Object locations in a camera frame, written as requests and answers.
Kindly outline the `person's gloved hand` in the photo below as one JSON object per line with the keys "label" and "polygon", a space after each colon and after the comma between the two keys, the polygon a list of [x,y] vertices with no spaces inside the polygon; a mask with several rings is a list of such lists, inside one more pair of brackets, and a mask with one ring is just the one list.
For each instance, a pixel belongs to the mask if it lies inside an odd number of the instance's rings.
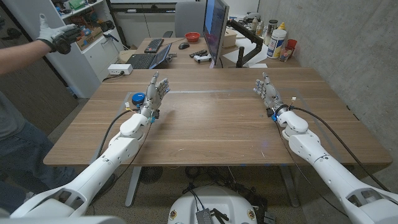
{"label": "person's gloved hand", "polygon": [[50,47],[50,52],[68,54],[71,51],[71,44],[81,36],[80,28],[75,24],[69,24],[58,28],[50,28],[47,24],[46,15],[39,14],[40,31],[37,40],[40,40]]}

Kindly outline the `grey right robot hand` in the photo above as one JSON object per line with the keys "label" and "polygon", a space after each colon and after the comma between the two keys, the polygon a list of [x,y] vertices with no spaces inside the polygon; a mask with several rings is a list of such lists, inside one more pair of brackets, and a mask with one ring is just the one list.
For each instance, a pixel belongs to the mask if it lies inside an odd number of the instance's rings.
{"label": "grey right robot hand", "polygon": [[266,72],[262,73],[263,80],[257,79],[255,83],[255,88],[253,91],[257,93],[264,101],[266,106],[267,116],[278,117],[282,113],[288,111],[288,105],[282,101],[280,93],[276,90],[274,85],[271,83]]}

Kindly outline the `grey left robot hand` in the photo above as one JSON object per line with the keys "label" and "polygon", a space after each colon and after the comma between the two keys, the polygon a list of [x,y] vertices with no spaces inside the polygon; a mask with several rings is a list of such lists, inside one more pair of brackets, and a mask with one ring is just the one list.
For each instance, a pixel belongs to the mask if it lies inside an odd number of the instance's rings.
{"label": "grey left robot hand", "polygon": [[160,108],[164,96],[170,91],[167,78],[157,82],[159,72],[155,72],[146,90],[146,97],[141,106],[140,114],[150,118],[151,114]]}

